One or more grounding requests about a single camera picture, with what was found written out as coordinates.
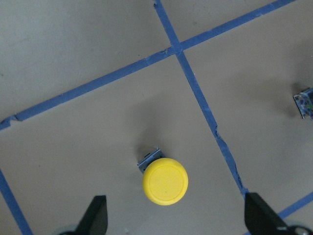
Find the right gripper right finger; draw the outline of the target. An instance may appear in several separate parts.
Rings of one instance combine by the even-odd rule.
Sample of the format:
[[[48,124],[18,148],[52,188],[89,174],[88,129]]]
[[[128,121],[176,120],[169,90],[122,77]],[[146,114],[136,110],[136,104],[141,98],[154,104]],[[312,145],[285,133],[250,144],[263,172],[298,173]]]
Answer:
[[[245,194],[244,222],[251,235],[293,234],[293,230],[255,192]]]

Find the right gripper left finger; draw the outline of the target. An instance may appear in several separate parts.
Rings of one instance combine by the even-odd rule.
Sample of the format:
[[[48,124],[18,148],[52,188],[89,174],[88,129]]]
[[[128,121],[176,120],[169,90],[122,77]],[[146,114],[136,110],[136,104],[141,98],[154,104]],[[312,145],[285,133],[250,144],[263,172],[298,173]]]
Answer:
[[[93,198],[76,227],[75,235],[105,235],[108,229],[107,199],[105,195]]]

